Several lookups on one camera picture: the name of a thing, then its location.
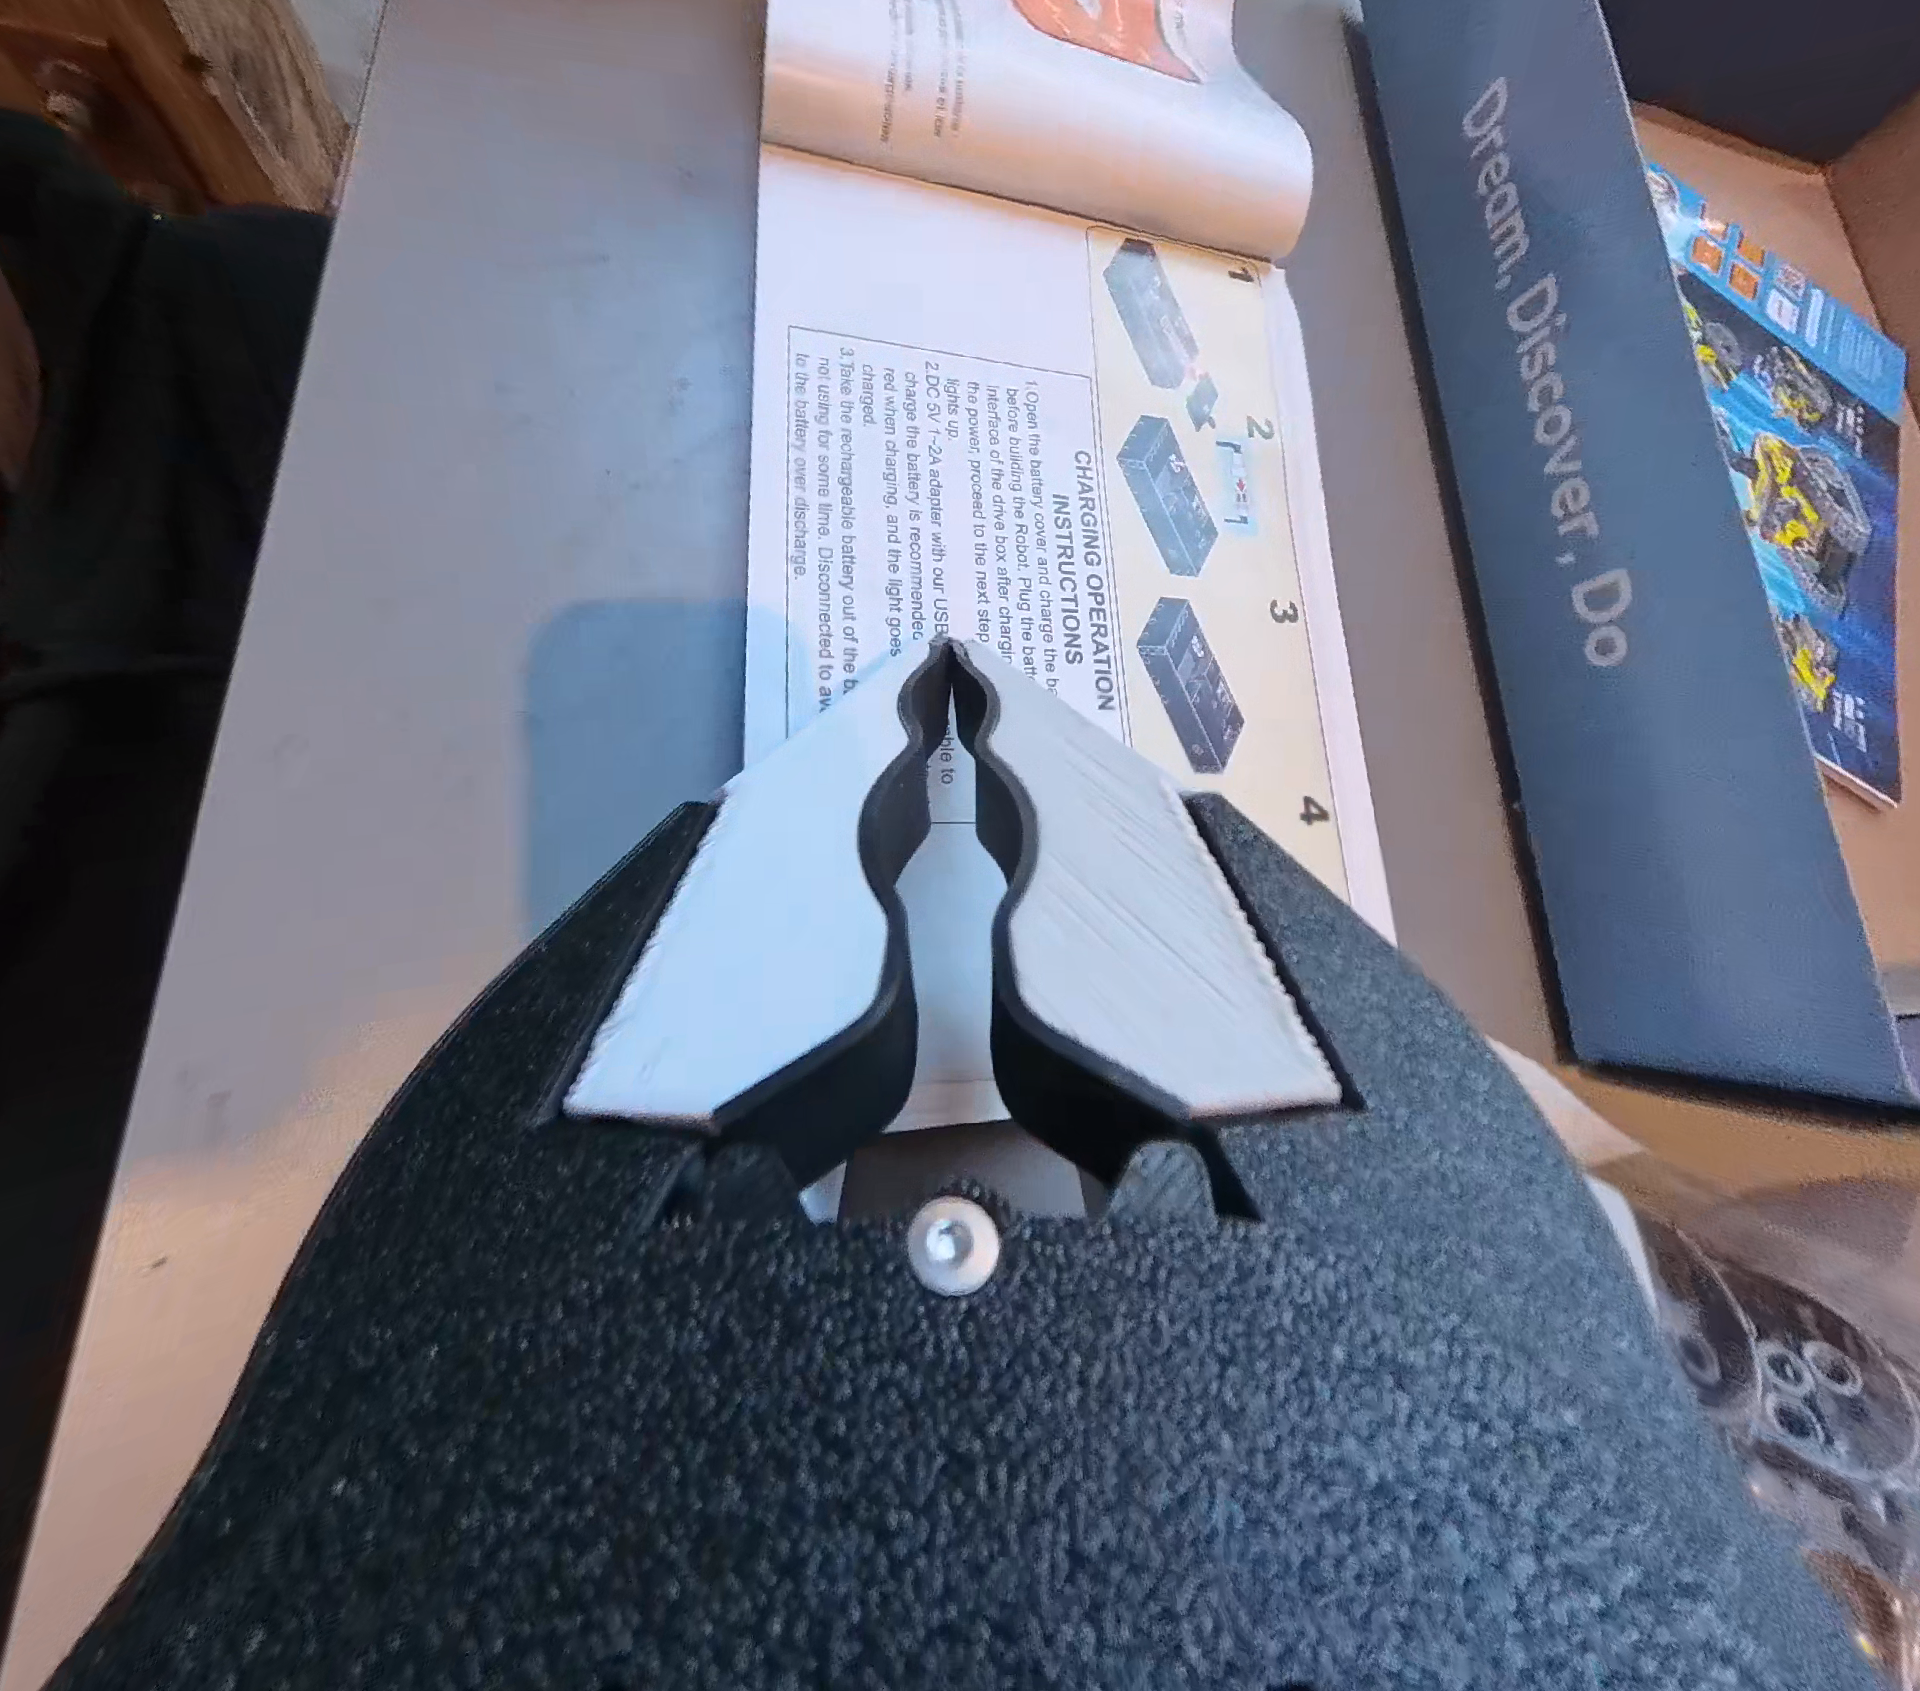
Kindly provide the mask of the clear bag dark wheels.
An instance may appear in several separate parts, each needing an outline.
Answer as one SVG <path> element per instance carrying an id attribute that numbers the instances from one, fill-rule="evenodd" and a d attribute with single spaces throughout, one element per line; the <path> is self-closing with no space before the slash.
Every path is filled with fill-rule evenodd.
<path id="1" fill-rule="evenodd" d="M 1542 1114 L 1743 1484 L 1792 1526 L 1868 1662 L 1917 1688 L 1917 1184 L 1842 1176 L 1733 1194 L 1570 1096 Z"/>

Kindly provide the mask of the grey desk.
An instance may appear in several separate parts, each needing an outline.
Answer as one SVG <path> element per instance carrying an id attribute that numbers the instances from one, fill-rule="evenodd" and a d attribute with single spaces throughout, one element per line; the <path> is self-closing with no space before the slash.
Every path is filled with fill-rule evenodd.
<path id="1" fill-rule="evenodd" d="M 1677 1688 L 1683 1416 L 1497 1054 L 1252 830 L 1366 1116 L 944 1300 L 564 1128 L 741 754 L 760 0 L 393 0 L 12 1688 Z"/>

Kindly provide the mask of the blue-cover instruction booklet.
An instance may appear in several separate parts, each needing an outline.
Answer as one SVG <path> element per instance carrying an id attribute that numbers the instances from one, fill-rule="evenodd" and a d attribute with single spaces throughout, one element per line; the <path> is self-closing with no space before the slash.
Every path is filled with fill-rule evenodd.
<path id="1" fill-rule="evenodd" d="M 744 756 L 949 640 L 902 898 L 919 1054 L 889 1124 L 1010 1118 L 954 644 L 1169 772 L 1343 1104 L 1256 880 L 1391 928 L 1285 265 L 1312 149 L 1237 0 L 769 0 Z"/>

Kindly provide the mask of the blue cardboard box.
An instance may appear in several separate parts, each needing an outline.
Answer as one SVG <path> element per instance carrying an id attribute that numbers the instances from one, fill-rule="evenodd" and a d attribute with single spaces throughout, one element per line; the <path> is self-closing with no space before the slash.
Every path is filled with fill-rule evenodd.
<path id="1" fill-rule="evenodd" d="M 1447 447 L 1515 828 L 1576 1060 L 1917 1114 L 1645 187 L 1633 97 L 1829 163 L 1917 45 L 1813 17 L 1861 91 L 1695 0 L 1359 0 L 1377 167 Z"/>

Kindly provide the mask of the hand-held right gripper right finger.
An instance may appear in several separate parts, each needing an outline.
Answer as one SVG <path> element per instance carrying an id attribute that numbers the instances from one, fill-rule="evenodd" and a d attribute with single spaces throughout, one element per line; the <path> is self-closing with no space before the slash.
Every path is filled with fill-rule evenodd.
<path id="1" fill-rule="evenodd" d="M 1219 1220 L 1259 1220 L 1224 1126 L 1343 1086 L 1177 780 L 1037 682 L 954 644 L 991 922 L 991 1062 L 1012 1122 L 1114 1198 L 1149 1148 Z"/>

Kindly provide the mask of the thin blue printed leaflet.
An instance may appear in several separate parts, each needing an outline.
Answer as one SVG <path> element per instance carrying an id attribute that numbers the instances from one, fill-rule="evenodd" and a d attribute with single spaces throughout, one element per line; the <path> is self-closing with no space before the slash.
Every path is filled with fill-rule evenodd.
<path id="1" fill-rule="evenodd" d="M 1671 169 L 1645 181 L 1808 744 L 1894 808 L 1909 357 Z"/>

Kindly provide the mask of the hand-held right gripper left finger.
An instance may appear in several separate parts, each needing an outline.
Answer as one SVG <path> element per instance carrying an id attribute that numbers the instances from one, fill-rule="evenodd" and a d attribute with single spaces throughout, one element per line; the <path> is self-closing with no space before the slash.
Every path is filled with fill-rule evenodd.
<path id="1" fill-rule="evenodd" d="M 949 640 L 889 658 L 737 774 L 589 1042 L 564 1116 L 770 1150 L 816 1184 L 905 1108 L 901 878 L 932 828 Z"/>

